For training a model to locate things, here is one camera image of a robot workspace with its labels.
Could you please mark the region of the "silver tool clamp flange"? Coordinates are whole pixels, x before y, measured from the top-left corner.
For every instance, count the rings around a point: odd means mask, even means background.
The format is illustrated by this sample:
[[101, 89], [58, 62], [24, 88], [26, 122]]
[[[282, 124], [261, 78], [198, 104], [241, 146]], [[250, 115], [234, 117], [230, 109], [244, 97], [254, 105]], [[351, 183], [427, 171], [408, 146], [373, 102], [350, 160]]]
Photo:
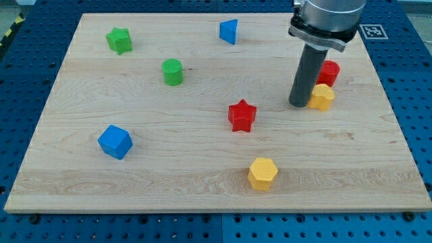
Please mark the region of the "silver tool clamp flange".
[[308, 25], [299, 16], [294, 16], [290, 20], [288, 34], [301, 39], [309, 46], [320, 51], [335, 49], [336, 51], [343, 52], [347, 43], [356, 35], [356, 31], [356, 26], [340, 32], [319, 30]]

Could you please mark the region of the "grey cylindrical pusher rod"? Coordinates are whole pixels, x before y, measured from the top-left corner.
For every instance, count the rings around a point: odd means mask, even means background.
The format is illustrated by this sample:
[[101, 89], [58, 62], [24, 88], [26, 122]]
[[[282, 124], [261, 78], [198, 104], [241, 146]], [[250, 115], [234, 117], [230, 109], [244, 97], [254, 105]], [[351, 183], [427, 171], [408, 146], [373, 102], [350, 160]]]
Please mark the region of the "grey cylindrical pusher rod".
[[318, 50], [305, 44], [289, 95], [294, 107], [306, 107], [319, 77], [328, 50]]

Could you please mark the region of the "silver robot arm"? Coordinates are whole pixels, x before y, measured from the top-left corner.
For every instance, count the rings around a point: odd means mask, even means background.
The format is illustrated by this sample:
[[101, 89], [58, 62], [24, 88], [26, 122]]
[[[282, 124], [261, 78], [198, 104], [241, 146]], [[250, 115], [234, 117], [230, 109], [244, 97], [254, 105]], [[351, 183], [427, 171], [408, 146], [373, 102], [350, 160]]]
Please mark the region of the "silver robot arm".
[[354, 38], [365, 0], [293, 0], [288, 34], [304, 41], [288, 101], [305, 107], [328, 50], [343, 52]]

